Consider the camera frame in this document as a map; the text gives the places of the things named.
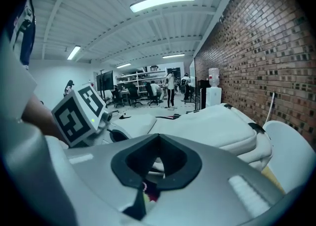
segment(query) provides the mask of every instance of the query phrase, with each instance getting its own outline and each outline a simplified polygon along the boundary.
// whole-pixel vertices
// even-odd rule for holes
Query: white chair back
[[[269,169],[286,193],[305,184],[316,165],[316,153],[295,129],[280,121],[268,121],[263,128],[271,138]]]

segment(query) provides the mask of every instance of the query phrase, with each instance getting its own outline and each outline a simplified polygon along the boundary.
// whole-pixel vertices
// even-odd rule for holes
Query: ceiling
[[[74,62],[112,67],[178,62],[181,58],[161,58],[168,53],[192,58],[227,5],[195,0],[133,13],[129,7],[137,1],[33,0],[37,28],[31,59],[66,60],[80,45]]]

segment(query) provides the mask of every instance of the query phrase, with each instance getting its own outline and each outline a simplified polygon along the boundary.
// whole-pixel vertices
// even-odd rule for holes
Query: white cube
[[[104,109],[105,102],[91,85],[85,85],[63,98],[52,114],[68,145],[73,147],[97,131]]]

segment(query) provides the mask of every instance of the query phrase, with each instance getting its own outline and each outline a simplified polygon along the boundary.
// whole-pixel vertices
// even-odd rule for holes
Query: floor
[[[164,99],[164,101],[158,106],[156,104],[152,104],[151,106],[147,105],[148,101],[141,101],[143,105],[137,104],[136,107],[133,105],[130,107],[128,103],[125,103],[126,105],[124,107],[118,106],[117,108],[114,108],[114,105],[108,105],[108,109],[115,111],[118,110],[118,113],[113,113],[112,120],[118,119],[123,114],[126,114],[126,116],[136,115],[136,114],[151,114],[153,116],[169,116],[177,114],[186,114],[187,111],[193,111],[194,110],[194,103],[186,103],[182,102],[183,95],[181,93],[177,93],[174,96],[174,106],[177,107],[177,109],[170,111],[169,109],[165,109],[167,107],[167,100]]]

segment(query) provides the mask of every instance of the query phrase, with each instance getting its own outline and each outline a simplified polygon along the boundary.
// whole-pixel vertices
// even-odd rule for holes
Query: rectangular lit light panel
[[[130,66],[131,64],[128,63],[128,64],[125,64],[125,65],[122,65],[122,66],[118,66],[117,68],[122,68],[122,67],[125,67],[125,66]]]
[[[136,13],[143,9],[158,6],[161,4],[171,3],[171,2],[178,2],[178,1],[191,1],[191,0],[143,0],[137,3],[134,3],[130,6],[130,9]]]
[[[176,57],[183,57],[185,54],[177,54],[177,55],[170,55],[170,56],[164,56],[162,58],[176,58]]]
[[[76,53],[80,50],[80,46],[75,46],[73,51],[70,53],[69,57],[67,58],[67,60],[72,60],[73,57],[76,55]]]

